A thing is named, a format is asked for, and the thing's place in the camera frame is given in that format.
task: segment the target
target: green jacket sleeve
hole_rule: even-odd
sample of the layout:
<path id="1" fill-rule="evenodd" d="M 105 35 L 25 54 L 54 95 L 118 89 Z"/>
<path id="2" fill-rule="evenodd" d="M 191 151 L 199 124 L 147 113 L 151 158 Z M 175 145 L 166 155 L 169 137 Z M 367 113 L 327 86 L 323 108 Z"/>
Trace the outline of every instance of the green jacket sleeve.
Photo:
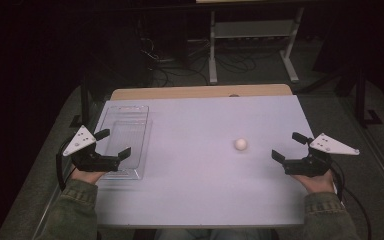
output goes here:
<path id="1" fill-rule="evenodd" d="M 40 240 L 96 239 L 97 217 L 95 202 L 98 187 L 70 180 L 52 207 Z"/>
<path id="2" fill-rule="evenodd" d="M 354 222 L 334 193 L 305 197 L 304 239 L 360 239 Z"/>

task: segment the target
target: white tabletop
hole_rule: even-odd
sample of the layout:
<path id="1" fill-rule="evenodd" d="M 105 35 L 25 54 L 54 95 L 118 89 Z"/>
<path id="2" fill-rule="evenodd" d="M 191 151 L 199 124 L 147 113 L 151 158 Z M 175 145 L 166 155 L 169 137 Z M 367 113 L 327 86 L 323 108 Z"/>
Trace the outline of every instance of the white tabletop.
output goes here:
<path id="1" fill-rule="evenodd" d="M 149 106 L 152 129 L 141 180 L 101 180 L 98 223 L 119 227 L 302 224 L 305 189 L 271 158 L 307 155 L 312 137 L 296 96 L 108 101 Z M 234 141 L 245 138 L 238 151 Z"/>

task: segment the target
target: person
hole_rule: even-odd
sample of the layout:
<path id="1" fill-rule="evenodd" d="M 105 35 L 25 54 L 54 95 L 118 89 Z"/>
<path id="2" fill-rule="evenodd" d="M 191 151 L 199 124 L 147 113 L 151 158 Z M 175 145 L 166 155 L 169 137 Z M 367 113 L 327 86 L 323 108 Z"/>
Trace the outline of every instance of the person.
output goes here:
<path id="1" fill-rule="evenodd" d="M 95 240 L 98 230 L 94 210 L 98 187 L 95 184 L 104 174 L 74 170 L 71 180 L 52 207 L 47 225 L 38 239 Z M 309 193 L 304 200 L 303 239 L 360 239 L 350 215 L 335 194 L 330 170 L 323 176 L 292 177 Z M 157 231 L 155 239 L 261 240 L 269 237 L 270 232 L 256 229 L 161 229 Z"/>

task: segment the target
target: clear plastic container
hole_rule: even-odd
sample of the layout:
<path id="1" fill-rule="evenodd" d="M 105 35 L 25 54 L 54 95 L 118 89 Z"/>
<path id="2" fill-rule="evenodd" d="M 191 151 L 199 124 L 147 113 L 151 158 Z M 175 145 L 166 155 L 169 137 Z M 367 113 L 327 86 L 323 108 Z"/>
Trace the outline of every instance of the clear plastic container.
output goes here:
<path id="1" fill-rule="evenodd" d="M 112 106 L 106 109 L 101 126 L 96 132 L 109 129 L 110 136 L 97 142 L 96 152 L 117 156 L 131 147 L 131 155 L 121 161 L 117 172 L 109 172 L 102 179 L 141 179 L 145 170 L 151 121 L 147 106 Z"/>

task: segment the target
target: ball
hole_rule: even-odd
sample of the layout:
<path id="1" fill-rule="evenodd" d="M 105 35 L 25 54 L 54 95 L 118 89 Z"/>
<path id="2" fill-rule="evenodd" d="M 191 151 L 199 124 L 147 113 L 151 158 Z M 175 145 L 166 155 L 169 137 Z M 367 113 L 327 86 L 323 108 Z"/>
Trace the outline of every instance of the ball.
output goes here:
<path id="1" fill-rule="evenodd" d="M 239 151 L 243 151 L 248 147 L 248 143 L 246 142 L 245 139 L 239 138 L 238 140 L 235 141 L 235 148 Z"/>

